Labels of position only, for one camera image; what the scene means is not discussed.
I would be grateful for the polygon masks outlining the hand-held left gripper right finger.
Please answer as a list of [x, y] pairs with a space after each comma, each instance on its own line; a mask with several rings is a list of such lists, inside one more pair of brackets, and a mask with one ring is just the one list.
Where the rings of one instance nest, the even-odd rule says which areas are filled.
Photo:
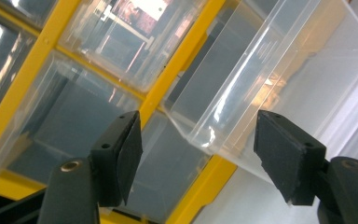
[[322, 169], [326, 146], [283, 115], [259, 110], [254, 152], [284, 200], [312, 205], [312, 177]]

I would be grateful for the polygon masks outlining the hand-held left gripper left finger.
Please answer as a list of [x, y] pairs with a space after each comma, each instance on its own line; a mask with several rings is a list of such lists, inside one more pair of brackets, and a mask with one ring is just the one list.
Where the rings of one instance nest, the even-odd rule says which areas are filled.
[[91, 148], [96, 171], [97, 201], [101, 207], [127, 203], [143, 154], [138, 111], [117, 117]]

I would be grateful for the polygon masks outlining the clear plastic drawer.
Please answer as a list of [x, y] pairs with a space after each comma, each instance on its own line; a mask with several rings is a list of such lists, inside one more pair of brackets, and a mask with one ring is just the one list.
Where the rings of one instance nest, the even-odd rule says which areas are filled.
[[358, 17], [346, 0], [245, 0], [164, 109], [185, 140], [262, 179], [260, 110], [340, 154], [358, 129]]

